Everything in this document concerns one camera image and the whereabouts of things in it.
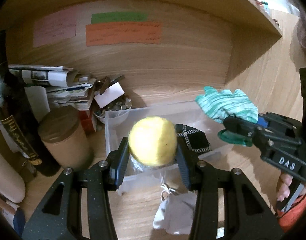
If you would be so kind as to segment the right hand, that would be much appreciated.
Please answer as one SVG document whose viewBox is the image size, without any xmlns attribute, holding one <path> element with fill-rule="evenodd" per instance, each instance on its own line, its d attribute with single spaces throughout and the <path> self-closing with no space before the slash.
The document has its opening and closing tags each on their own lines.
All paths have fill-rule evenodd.
<svg viewBox="0 0 306 240">
<path fill-rule="evenodd" d="M 289 186 L 291 185 L 293 177 L 289 174 L 281 172 L 277 185 L 276 185 L 276 198 L 277 201 L 283 201 L 285 198 L 288 198 L 290 195 Z M 306 184 L 302 191 L 299 193 L 299 197 L 306 194 Z"/>
</svg>

